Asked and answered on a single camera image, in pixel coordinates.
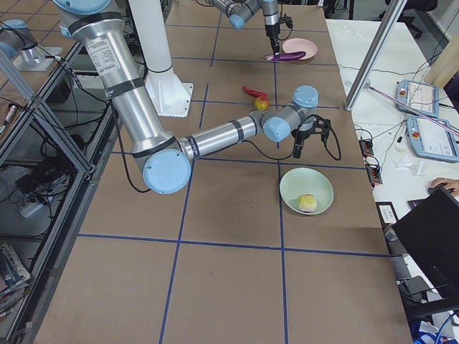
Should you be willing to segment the purple eggplant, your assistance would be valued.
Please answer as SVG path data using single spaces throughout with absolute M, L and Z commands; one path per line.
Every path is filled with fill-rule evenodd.
M 260 58 L 269 61 L 269 62 L 287 62 L 287 61 L 296 61 L 304 58 L 306 56 L 306 52 L 298 51 L 298 52 L 290 52 L 290 53 L 278 53 L 278 54 L 266 54 L 261 56 Z

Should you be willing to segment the red yellow pomegranate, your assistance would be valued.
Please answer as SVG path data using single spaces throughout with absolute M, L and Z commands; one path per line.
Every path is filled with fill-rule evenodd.
M 266 111 L 270 107 L 270 101 L 267 97 L 259 96 L 254 101 L 256 110 Z

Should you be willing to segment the pink green peach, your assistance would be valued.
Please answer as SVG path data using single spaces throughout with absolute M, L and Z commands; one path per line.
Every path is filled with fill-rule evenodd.
M 317 209 L 318 202 L 313 194 L 307 193 L 297 198 L 298 209 L 302 212 L 311 213 Z

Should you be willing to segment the pink plate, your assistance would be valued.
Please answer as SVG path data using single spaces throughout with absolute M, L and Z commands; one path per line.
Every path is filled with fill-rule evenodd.
M 307 60 L 315 57 L 318 53 L 318 48 L 315 43 L 304 38 L 287 39 L 282 45 L 284 53 L 305 52 L 306 55 L 299 60 Z

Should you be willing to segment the green plate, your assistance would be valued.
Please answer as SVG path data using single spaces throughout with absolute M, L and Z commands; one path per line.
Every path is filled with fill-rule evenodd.
M 318 206 L 314 212 L 306 213 L 298 209 L 297 198 L 303 194 L 313 194 L 316 197 Z M 311 168 L 294 168 L 286 172 L 280 181 L 280 195 L 288 207 L 305 215 L 323 213 L 331 206 L 334 198 L 330 181 Z

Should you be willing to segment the red chili pepper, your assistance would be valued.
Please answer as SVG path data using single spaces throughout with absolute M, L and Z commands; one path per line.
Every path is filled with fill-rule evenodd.
M 248 86 L 245 86 L 245 85 L 242 87 L 242 90 L 243 90 L 246 94 L 250 95 L 251 97 L 255 97 L 255 98 L 258 98 L 258 97 L 269 98 L 269 96 L 268 96 L 267 93 L 261 92 L 261 91 L 257 91 L 257 90 L 254 90 L 254 89 L 252 89 L 252 88 L 250 88 L 250 87 L 248 87 Z

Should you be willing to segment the orange power strip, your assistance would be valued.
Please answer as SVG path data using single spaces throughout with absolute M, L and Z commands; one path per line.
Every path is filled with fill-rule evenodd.
M 370 138 L 360 139 L 359 147 L 364 159 L 364 165 L 372 189 L 382 185 L 382 167 L 374 155 L 373 143 Z

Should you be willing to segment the near teach pendant tablet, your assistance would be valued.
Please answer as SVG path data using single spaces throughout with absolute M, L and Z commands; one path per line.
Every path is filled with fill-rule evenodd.
M 407 136 L 413 153 L 448 163 L 458 162 L 458 143 L 447 120 L 426 119 L 410 115 L 407 119 Z

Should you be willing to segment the far teach pendant tablet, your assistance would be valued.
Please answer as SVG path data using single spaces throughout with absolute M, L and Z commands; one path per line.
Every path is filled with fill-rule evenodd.
M 406 111 L 408 106 L 432 118 L 439 117 L 438 86 L 404 79 L 397 83 L 396 100 L 404 105 L 398 105 L 401 111 Z

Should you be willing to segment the black computer mouse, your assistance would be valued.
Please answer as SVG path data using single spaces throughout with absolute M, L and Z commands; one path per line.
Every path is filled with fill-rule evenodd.
M 440 183 L 434 187 L 429 187 L 427 189 L 427 192 L 429 193 L 429 195 L 433 194 L 434 192 L 436 192 L 438 189 L 441 189 L 442 187 L 444 186 L 444 183 Z

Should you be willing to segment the grabber reaching stick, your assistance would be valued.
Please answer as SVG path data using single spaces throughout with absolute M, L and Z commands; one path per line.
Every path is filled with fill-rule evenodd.
M 438 122 L 434 118 L 431 118 L 430 116 L 423 114 L 419 110 L 414 109 L 414 108 L 410 107 L 409 105 L 404 104 L 403 102 L 400 102 L 396 98 L 394 98 L 394 97 L 392 97 L 392 96 L 390 96 L 390 95 L 388 95 L 388 94 L 386 94 L 386 93 L 384 93 L 384 92 L 372 87 L 370 84 L 365 84 L 364 88 L 368 89 L 368 90 L 371 90 L 372 92 L 375 92 L 376 94 L 381 95 L 382 97 L 384 97 L 384 98 L 386 98 L 388 100 L 391 100 L 396 105 L 399 105 L 400 107 L 404 108 L 405 111 L 411 112 L 412 114 L 415 114 L 415 115 L 417 115 L 417 116 L 419 116 L 419 117 L 421 117 L 421 118 L 423 118 L 425 120 L 428 120 L 431 123 L 433 123 L 434 125 L 437 125 L 438 127 L 442 128 L 443 130 L 448 131 L 449 133 L 452 133 L 455 136 L 458 136 L 458 129 L 454 129 L 451 126 L 443 125 L 442 123 Z

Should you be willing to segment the black laptop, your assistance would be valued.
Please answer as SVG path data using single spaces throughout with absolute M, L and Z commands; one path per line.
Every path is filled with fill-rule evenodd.
M 457 297 L 458 201 L 439 188 L 392 228 L 440 295 Z

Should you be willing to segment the stack of books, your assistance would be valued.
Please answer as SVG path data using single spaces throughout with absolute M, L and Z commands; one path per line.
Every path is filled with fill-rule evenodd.
M 32 278 L 14 248 L 1 243 L 1 317 L 12 312 L 14 305 L 25 297 Z

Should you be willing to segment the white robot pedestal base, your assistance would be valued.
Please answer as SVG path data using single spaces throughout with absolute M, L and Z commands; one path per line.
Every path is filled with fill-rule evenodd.
M 158 115 L 185 118 L 194 86 L 175 74 L 159 0 L 129 2 L 146 63 L 146 89 Z

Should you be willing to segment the aluminium frame post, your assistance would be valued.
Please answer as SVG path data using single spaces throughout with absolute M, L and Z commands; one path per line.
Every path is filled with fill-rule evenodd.
M 378 30 L 370 44 L 369 50 L 359 68 L 359 71 L 354 79 L 351 89 L 344 103 L 344 109 L 351 111 L 358 100 L 361 91 L 366 85 L 366 81 L 371 74 L 371 71 L 383 50 L 386 40 L 397 23 L 397 20 L 404 9 L 407 0 L 390 1 L 386 14 L 383 16 Z

